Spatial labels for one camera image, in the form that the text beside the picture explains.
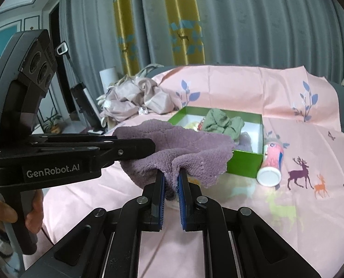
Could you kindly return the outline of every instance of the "orange deer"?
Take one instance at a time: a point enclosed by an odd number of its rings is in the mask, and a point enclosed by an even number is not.
[[[330,197],[330,195],[328,194],[328,192],[326,190],[326,187],[325,187],[325,179],[324,179],[324,177],[321,174],[319,174],[319,175],[317,175],[317,178],[319,178],[319,180],[321,181],[321,184],[317,184],[317,185],[314,186],[314,197],[317,198],[316,197],[316,193],[318,193],[319,196],[322,197],[322,198],[325,197],[325,194],[327,194]]]

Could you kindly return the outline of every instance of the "screw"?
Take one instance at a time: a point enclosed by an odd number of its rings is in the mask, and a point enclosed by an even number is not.
[[[246,215],[246,216],[249,216],[251,215],[251,210],[247,207],[243,207],[240,209],[240,212],[242,215]]]
[[[93,215],[95,215],[96,217],[101,217],[105,214],[105,210],[102,208],[97,208],[93,211]]]
[[[146,204],[148,199],[145,196],[139,196],[136,200],[139,204]]]
[[[208,198],[206,196],[199,196],[196,200],[200,204],[205,204],[208,201]]]

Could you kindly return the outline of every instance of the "bottle cap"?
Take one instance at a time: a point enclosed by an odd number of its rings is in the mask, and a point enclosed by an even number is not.
[[[278,138],[267,138],[263,140],[263,145],[266,145],[271,142],[276,142],[282,146],[282,142]]]
[[[257,181],[262,186],[274,187],[281,181],[281,172],[274,167],[263,167],[257,173]]]

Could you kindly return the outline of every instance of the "purple deer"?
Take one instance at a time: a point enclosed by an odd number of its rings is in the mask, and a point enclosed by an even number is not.
[[[299,184],[297,183],[297,180],[298,180],[299,178],[301,178],[301,177],[304,177],[304,178],[306,179],[306,189],[307,189],[307,179],[308,179],[308,182],[309,182],[309,184],[310,184],[310,187],[313,189],[313,187],[312,187],[312,185],[311,185],[310,178],[309,178],[309,176],[308,176],[308,169],[307,169],[307,168],[309,168],[309,166],[306,165],[307,162],[304,161],[303,159],[299,158],[299,157],[298,157],[297,161],[295,161],[295,158],[293,158],[293,161],[294,161],[295,163],[297,163],[298,165],[302,166],[302,170],[300,170],[300,171],[290,171],[290,172],[288,172],[288,174],[289,174],[289,176],[290,176],[290,177],[288,178],[288,189],[291,190],[290,187],[289,187],[289,184],[290,184],[290,181],[291,181],[291,180],[294,180],[294,184],[295,184],[295,185],[304,188],[302,185],[299,185]]]

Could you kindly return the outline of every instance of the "gray curtain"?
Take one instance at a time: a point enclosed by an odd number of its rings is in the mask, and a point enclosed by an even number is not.
[[[162,0],[143,0],[151,62],[173,65]],[[336,0],[197,0],[207,64],[304,65],[340,82],[344,33]]]
[[[69,86],[83,82],[93,100],[103,94],[99,71],[122,72],[111,0],[60,0],[60,38],[66,41],[79,76],[64,57]],[[88,125],[83,115],[83,124]]]
[[[338,83],[344,77],[344,11],[336,0],[196,1],[207,64],[305,66]],[[140,68],[174,65],[164,0],[131,2]],[[100,70],[123,73],[113,1],[61,0],[60,28],[95,99],[102,94]]]

